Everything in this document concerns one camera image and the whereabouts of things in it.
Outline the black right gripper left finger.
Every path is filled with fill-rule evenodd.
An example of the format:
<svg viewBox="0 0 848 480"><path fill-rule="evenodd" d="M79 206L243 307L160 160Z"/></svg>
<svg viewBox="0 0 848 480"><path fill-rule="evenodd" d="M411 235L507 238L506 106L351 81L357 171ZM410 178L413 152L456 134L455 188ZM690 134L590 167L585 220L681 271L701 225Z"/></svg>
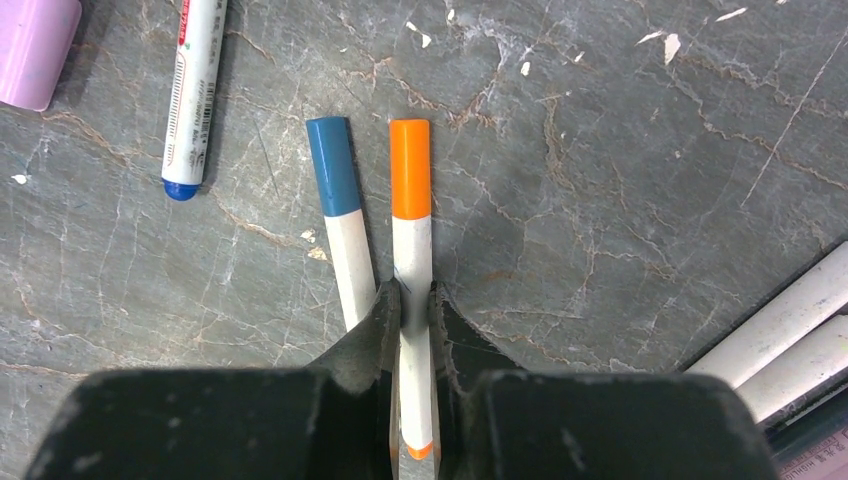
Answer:
<svg viewBox="0 0 848 480"><path fill-rule="evenodd" d="M301 367L121 369L64 400L29 479L394 479L400 287Z"/></svg>

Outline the white marker orange tip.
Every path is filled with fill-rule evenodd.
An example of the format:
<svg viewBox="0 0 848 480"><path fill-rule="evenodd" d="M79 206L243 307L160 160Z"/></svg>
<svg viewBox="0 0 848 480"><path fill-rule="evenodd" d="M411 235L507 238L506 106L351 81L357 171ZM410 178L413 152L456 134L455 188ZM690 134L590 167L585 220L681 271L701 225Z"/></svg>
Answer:
<svg viewBox="0 0 848 480"><path fill-rule="evenodd" d="M400 287L398 393L401 435L410 456L433 448L431 347L427 309L433 281L430 123L389 123L393 274Z"/></svg>

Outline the blue white marker clear cap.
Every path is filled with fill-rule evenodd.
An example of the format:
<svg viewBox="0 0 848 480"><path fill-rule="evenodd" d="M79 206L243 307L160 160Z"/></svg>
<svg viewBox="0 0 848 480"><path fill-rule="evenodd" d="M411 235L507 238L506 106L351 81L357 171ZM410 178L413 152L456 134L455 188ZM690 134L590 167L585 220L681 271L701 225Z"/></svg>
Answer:
<svg viewBox="0 0 848 480"><path fill-rule="evenodd" d="M193 198L203 183L228 4L181 5L161 169L164 191L176 201Z"/></svg>

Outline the white marker teal cap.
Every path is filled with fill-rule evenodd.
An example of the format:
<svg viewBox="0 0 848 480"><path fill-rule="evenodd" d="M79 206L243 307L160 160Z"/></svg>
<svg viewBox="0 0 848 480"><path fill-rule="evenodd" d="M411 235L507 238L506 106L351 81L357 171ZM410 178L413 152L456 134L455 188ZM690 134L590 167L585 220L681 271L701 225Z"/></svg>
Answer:
<svg viewBox="0 0 848 480"><path fill-rule="evenodd" d="M306 131L343 318L350 331L368 315L376 281L348 121L339 116L311 119Z"/></svg>

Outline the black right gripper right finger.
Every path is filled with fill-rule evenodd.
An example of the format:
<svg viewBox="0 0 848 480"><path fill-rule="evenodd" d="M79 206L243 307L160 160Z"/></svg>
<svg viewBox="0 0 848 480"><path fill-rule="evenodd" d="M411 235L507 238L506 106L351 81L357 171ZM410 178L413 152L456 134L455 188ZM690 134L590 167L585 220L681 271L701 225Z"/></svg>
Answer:
<svg viewBox="0 0 848 480"><path fill-rule="evenodd" d="M439 479L774 479L747 407L693 374L521 367L459 312L429 297Z"/></svg>

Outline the white marker green cap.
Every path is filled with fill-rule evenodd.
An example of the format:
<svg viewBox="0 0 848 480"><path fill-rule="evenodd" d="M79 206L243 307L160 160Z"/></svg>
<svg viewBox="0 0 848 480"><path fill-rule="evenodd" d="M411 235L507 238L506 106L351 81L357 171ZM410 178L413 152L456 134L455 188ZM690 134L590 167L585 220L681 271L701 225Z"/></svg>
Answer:
<svg viewBox="0 0 848 480"><path fill-rule="evenodd" d="M791 283L688 371L737 388L847 304L847 244Z"/></svg>

